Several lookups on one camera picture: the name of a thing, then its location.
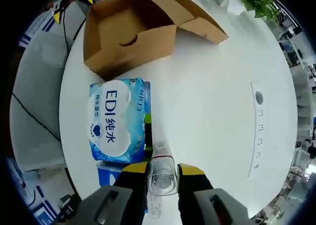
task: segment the wire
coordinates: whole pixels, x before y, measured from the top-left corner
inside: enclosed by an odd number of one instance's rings
[[[66,27],[65,27],[66,9],[67,9],[67,8],[64,8],[63,26],[64,26],[64,37],[65,37],[65,43],[66,43],[66,48],[67,48],[67,56],[68,56],[68,55],[69,55],[69,46],[68,46],[68,42],[67,42]]]
[[[31,116],[37,123],[39,123],[44,129],[46,129],[57,141],[61,142],[60,139],[53,134],[52,131],[50,131],[45,125],[43,125],[37,118],[35,118],[34,115],[32,115],[26,108],[25,106],[22,104],[22,102],[19,100],[19,98],[12,92],[12,95],[14,96],[14,98],[18,101],[18,103],[21,105],[21,107],[23,108],[23,110],[25,110],[25,112]]]

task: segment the cardboard box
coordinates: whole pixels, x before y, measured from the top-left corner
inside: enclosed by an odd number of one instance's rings
[[[105,80],[168,56],[181,28],[216,44],[222,28],[191,0],[102,0],[87,15],[84,63]]]

